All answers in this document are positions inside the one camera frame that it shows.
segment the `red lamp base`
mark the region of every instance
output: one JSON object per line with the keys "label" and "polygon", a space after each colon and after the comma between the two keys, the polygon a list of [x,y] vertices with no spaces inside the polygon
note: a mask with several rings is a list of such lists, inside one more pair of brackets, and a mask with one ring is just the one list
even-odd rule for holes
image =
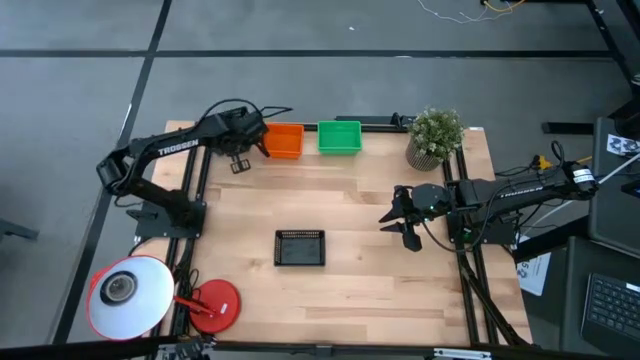
{"label": "red lamp base", "polygon": [[215,315],[193,311],[190,313],[191,322],[198,331],[206,334],[219,333],[233,325],[240,315],[240,294],[230,282],[210,280],[195,291],[200,293],[199,301],[215,312]]}

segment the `wire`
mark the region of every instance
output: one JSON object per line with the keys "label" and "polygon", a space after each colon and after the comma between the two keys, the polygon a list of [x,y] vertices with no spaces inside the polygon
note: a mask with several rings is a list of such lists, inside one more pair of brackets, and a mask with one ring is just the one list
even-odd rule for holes
{"label": "wire", "polygon": [[521,228],[524,224],[526,224],[527,221],[531,220],[531,218],[538,212],[538,210],[540,210],[541,207],[542,207],[542,204],[538,204],[538,206],[536,206],[533,212],[531,212],[531,214],[529,214],[529,216],[526,219],[524,219],[524,221],[522,221],[518,229]]}
{"label": "wire", "polygon": [[452,252],[452,253],[464,253],[464,251],[460,251],[457,249],[452,249],[450,247],[445,246],[443,243],[441,243],[440,241],[438,241],[438,239],[436,239],[435,236],[433,236],[433,234],[431,233],[431,230],[429,230],[429,227],[427,226],[427,223],[424,221],[421,221],[422,223],[422,227],[424,227],[425,230],[427,230],[427,234],[429,234],[429,237],[431,237],[431,240],[433,240],[433,242],[436,243],[436,245],[438,245],[441,249],[446,250],[448,252]]}
{"label": "wire", "polygon": [[[615,176],[622,169],[626,168],[627,166],[629,166],[629,164],[633,163],[634,161],[638,160],[639,158],[640,158],[640,153],[636,154],[636,156],[634,156],[631,159],[627,160],[624,164],[618,166],[615,170],[610,172],[609,175],[607,175],[604,178],[598,180],[598,184],[604,184],[605,181],[609,180],[612,176]],[[558,206],[557,208],[549,211],[544,216],[542,216],[540,219],[538,219],[536,222],[534,222],[533,226],[538,225],[538,223],[540,223],[544,219],[548,218],[549,216],[553,215],[554,213],[560,211],[560,209],[569,206],[569,204],[571,204],[571,203],[573,203],[573,200],[567,201],[566,203],[564,203],[564,205]]]}
{"label": "wire", "polygon": [[547,179],[550,179],[550,178],[553,178],[554,176],[556,176],[558,171],[560,171],[560,169],[562,169],[562,167],[564,167],[564,148],[562,147],[562,144],[560,144],[559,141],[553,140],[551,142],[551,152],[556,157],[556,159],[558,159],[560,161],[560,164],[558,164],[558,166],[556,166],[556,168],[553,170],[553,173],[551,175],[546,177]]}
{"label": "wire", "polygon": [[489,0],[483,1],[484,6],[488,7],[489,9],[491,9],[491,10],[493,10],[495,12],[500,12],[500,13],[507,12],[507,11],[513,12],[514,8],[524,4],[524,2],[525,2],[525,0],[520,0],[519,2],[513,4],[513,6],[510,5],[509,3],[507,3],[508,7],[506,9],[496,9],[493,6],[491,6],[491,4],[489,3]]}
{"label": "wire", "polygon": [[248,104],[250,105],[257,113],[259,113],[262,116],[262,112],[258,109],[258,107],[252,103],[249,100],[245,100],[245,99],[238,99],[238,98],[233,98],[233,99],[225,99],[225,100],[220,100],[217,103],[209,106],[209,108],[204,112],[204,114],[202,114],[202,116],[200,117],[200,119],[198,121],[202,121],[202,119],[204,119],[205,117],[207,117],[207,115],[209,115],[209,113],[217,108],[218,106],[222,105],[222,104],[226,104],[226,103],[230,103],[230,102],[241,102],[244,104]]}
{"label": "wire", "polygon": [[493,20],[497,20],[498,18],[500,18],[500,17],[502,17],[502,16],[504,16],[504,15],[509,15],[509,14],[512,14],[512,13],[513,13],[513,10],[511,10],[510,12],[505,12],[505,13],[499,14],[498,16],[495,16],[495,17],[486,17],[486,18],[483,18],[482,16],[484,16],[484,14],[485,14],[485,13],[487,12],[487,10],[488,10],[488,8],[485,6],[485,7],[484,7],[484,11],[483,11],[483,12],[480,14],[480,16],[478,16],[477,18],[470,18],[470,17],[468,17],[467,15],[463,14],[462,12],[460,12],[459,14],[460,14],[460,15],[462,15],[463,17],[465,17],[467,20],[458,20],[458,19],[455,19],[455,18],[452,18],[452,17],[449,17],[449,16],[441,16],[441,15],[440,15],[440,14],[438,14],[437,12],[435,12],[435,11],[433,11],[433,10],[431,10],[431,9],[427,8],[426,6],[424,6],[424,4],[422,3],[422,1],[421,1],[421,0],[417,0],[417,1],[418,1],[418,3],[420,3],[420,6],[422,6],[422,9],[423,9],[424,11],[426,11],[426,12],[428,12],[428,13],[433,14],[433,15],[434,15],[435,17],[437,17],[438,19],[441,19],[441,20],[449,20],[449,21],[453,21],[453,22],[458,23],[458,24],[468,24],[468,23],[472,23],[472,22],[481,22],[481,21],[487,21],[487,20],[491,20],[491,21],[493,21]]}
{"label": "wire", "polygon": [[147,241],[149,241],[151,238],[141,238],[140,241],[138,241],[137,244],[133,245],[133,247],[131,248],[131,250],[129,250],[129,254],[127,256],[132,256],[134,252],[136,252],[136,250],[138,250],[138,248],[142,245],[145,244]]}
{"label": "wire", "polygon": [[527,172],[529,170],[531,170],[531,165],[530,166],[516,166],[516,167],[513,167],[511,169],[504,170],[504,171],[498,171],[498,172],[495,173],[495,175],[496,176],[502,176],[502,177],[508,177],[508,176],[519,175],[519,174],[522,174],[522,173]]}
{"label": "wire", "polygon": [[[198,278],[200,278],[200,270],[196,268],[188,270],[184,268],[184,264],[178,263],[173,273],[173,277],[176,283],[179,282],[180,284],[184,284],[184,288],[183,288],[184,295],[178,294],[178,296],[185,297],[187,298],[187,300],[194,300],[196,302],[200,302],[200,295],[202,292],[199,288],[196,288],[196,284],[198,283]],[[189,318],[188,325],[193,326],[193,324],[191,323],[191,317],[188,316],[188,318]]]}

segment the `cable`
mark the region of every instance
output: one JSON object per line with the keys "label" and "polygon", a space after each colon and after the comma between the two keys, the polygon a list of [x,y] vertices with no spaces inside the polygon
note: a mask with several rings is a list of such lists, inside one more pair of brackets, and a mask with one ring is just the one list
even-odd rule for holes
{"label": "cable", "polygon": [[209,115],[209,113],[211,112],[211,110],[217,108],[218,106],[222,105],[222,104],[226,104],[226,103],[230,103],[230,102],[241,102],[244,104],[248,104],[250,105],[258,114],[260,114],[262,116],[262,112],[258,109],[258,107],[252,103],[249,100],[245,100],[245,99],[238,99],[238,98],[233,98],[233,99],[225,99],[225,100],[220,100],[217,103],[209,106],[209,108],[204,112],[204,114],[202,114],[202,116],[200,117],[200,119],[198,121],[202,121],[202,119],[204,119],[205,117],[207,117],[207,115]]}
{"label": "cable", "polygon": [[511,169],[504,170],[504,171],[498,171],[498,172],[495,173],[495,175],[496,176],[502,176],[502,177],[508,177],[508,176],[519,175],[519,174],[522,174],[522,173],[527,172],[529,170],[531,170],[531,166],[516,166],[516,167],[513,167]]}
{"label": "cable", "polygon": [[541,207],[542,207],[542,204],[538,204],[538,206],[536,206],[533,212],[531,212],[531,214],[529,214],[529,216],[527,216],[527,218],[524,219],[522,223],[520,223],[520,226],[518,227],[518,229],[520,229],[524,224],[526,224],[527,221],[531,220],[531,218],[538,212],[538,210],[540,210]]}
{"label": "cable", "polygon": [[564,166],[564,147],[562,147],[562,144],[560,144],[559,141],[553,140],[551,142],[551,152],[556,157],[556,159],[560,161],[560,164],[556,166],[556,168],[553,170],[553,173],[547,176],[546,179],[550,179],[556,176],[558,171],[560,171],[560,169],[562,169],[562,167]]}
{"label": "cable", "polygon": [[434,15],[435,17],[437,17],[438,19],[441,19],[441,20],[449,20],[449,21],[453,21],[453,22],[458,23],[458,24],[468,24],[468,23],[472,23],[472,22],[481,22],[481,21],[487,21],[487,20],[491,20],[491,21],[493,21],[493,20],[497,20],[498,18],[500,18],[500,17],[502,17],[502,16],[504,16],[504,15],[509,15],[509,14],[512,14],[512,13],[513,13],[513,10],[511,10],[510,12],[504,12],[504,13],[502,13],[502,14],[499,14],[498,16],[495,16],[495,17],[486,17],[486,18],[483,18],[482,16],[484,16],[484,14],[485,14],[485,13],[487,12],[487,10],[488,10],[488,8],[485,6],[485,7],[484,7],[484,11],[480,14],[480,16],[478,16],[478,17],[477,17],[477,18],[475,18],[475,19],[474,19],[474,18],[470,18],[470,17],[468,17],[467,15],[463,14],[462,12],[460,12],[459,14],[460,14],[460,15],[462,15],[463,17],[465,17],[465,18],[467,19],[467,20],[462,20],[462,21],[461,21],[461,20],[458,20],[458,19],[455,19],[455,18],[452,18],[452,17],[448,17],[448,16],[440,16],[440,14],[438,14],[437,12],[435,12],[435,11],[433,11],[433,10],[431,10],[431,9],[427,8],[426,6],[424,6],[424,4],[422,3],[422,1],[421,1],[421,0],[417,0],[417,1],[418,1],[418,3],[420,3],[420,6],[422,6],[422,9],[423,9],[424,11],[426,11],[426,12],[429,12],[429,13],[433,14],[433,15]]}
{"label": "cable", "polygon": [[[629,164],[633,163],[634,161],[638,160],[640,158],[640,153],[636,154],[636,156],[632,157],[631,159],[627,160],[624,164],[618,166],[615,170],[613,170],[612,172],[609,173],[609,175],[605,176],[604,178],[602,178],[601,180],[598,180],[598,184],[604,184],[605,181],[609,180],[612,176],[615,176],[617,173],[619,173],[622,169],[626,168],[627,166],[629,166]],[[571,204],[573,202],[573,200],[571,201],[567,201],[566,203],[564,203],[564,205],[560,205],[557,208],[549,211],[548,213],[546,213],[544,216],[542,216],[540,219],[538,219],[536,222],[533,223],[532,226],[536,226],[538,225],[538,223],[540,223],[541,221],[543,221],[544,219],[548,218],[549,216],[553,215],[554,213],[560,211],[560,209],[568,206],[569,204]]]}
{"label": "cable", "polygon": [[448,252],[452,252],[452,253],[464,253],[465,251],[460,251],[457,249],[451,249],[447,246],[445,246],[443,243],[441,243],[440,241],[438,241],[438,239],[436,239],[435,236],[433,236],[433,234],[431,233],[431,230],[429,230],[429,227],[427,226],[427,223],[424,221],[420,222],[422,224],[422,227],[424,227],[425,230],[427,230],[427,234],[429,234],[429,237],[431,237],[431,240],[433,240],[433,242],[436,243],[436,245],[438,245],[441,249],[446,250]]}
{"label": "cable", "polygon": [[276,115],[280,115],[280,114],[282,114],[282,113],[286,113],[286,112],[289,112],[289,111],[293,111],[293,108],[290,108],[290,107],[284,107],[284,106],[265,106],[265,107],[263,107],[262,109],[260,109],[260,113],[263,113],[263,112],[264,112],[265,110],[267,110],[267,109],[269,109],[269,110],[271,110],[271,109],[278,109],[279,111],[276,111],[276,112],[274,112],[274,113],[272,113],[272,114],[269,114],[269,115],[264,115],[264,114],[263,114],[263,115],[262,115],[262,118],[263,118],[263,119],[268,119],[268,118],[270,118],[270,117],[274,117],[274,116],[276,116]]}
{"label": "cable", "polygon": [[491,9],[491,10],[493,10],[493,11],[495,11],[495,12],[500,12],[500,13],[507,12],[507,11],[513,12],[513,9],[514,9],[515,7],[517,7],[517,6],[520,6],[520,5],[524,4],[524,2],[525,2],[525,0],[520,0],[519,2],[515,3],[513,6],[512,6],[512,5],[510,5],[509,3],[507,3],[507,6],[508,6],[508,7],[507,7],[506,9],[496,9],[496,8],[494,8],[493,6],[491,6],[491,4],[489,3],[489,0],[485,0],[485,1],[483,1],[484,6],[488,7],[489,9]]}
{"label": "cable", "polygon": [[141,238],[140,241],[138,241],[137,244],[133,245],[133,247],[131,248],[131,250],[129,250],[129,254],[127,256],[132,256],[134,252],[136,252],[136,250],[138,250],[138,248],[142,245],[145,244],[147,241],[149,241],[151,238]]}

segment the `gray floor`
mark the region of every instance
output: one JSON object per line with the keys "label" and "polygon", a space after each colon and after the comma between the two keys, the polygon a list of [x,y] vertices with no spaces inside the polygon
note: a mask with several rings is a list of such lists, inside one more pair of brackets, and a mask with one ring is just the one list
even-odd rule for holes
{"label": "gray floor", "polygon": [[[423,0],[441,15],[474,17],[477,1]],[[615,6],[603,16],[630,59],[638,45]],[[146,49],[161,0],[0,0],[2,49]],[[606,49],[586,7],[525,4],[496,21],[454,24],[415,0],[175,0],[160,49]],[[40,229],[37,242],[0,243],[0,347],[42,344],[96,202],[94,167],[114,146],[142,59],[0,59],[0,217]],[[156,59],[133,136],[157,134],[169,119],[194,119],[229,97],[295,108],[283,119],[412,114],[453,107],[487,131],[496,169],[550,155],[591,154],[591,137],[548,136],[544,121],[592,121],[630,97],[609,60],[395,58]],[[574,205],[549,223],[586,212]],[[126,255],[135,223],[111,208],[92,273]],[[525,296],[536,342],[557,347],[562,254],[542,298]],[[98,339],[80,306],[69,341]]]}

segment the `keyboard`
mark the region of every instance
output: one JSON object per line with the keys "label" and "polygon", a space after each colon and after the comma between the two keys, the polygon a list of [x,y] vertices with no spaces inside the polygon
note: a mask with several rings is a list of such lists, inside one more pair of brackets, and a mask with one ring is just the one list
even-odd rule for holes
{"label": "keyboard", "polygon": [[581,334],[587,342],[609,355],[637,355],[640,349],[640,285],[591,274]]}

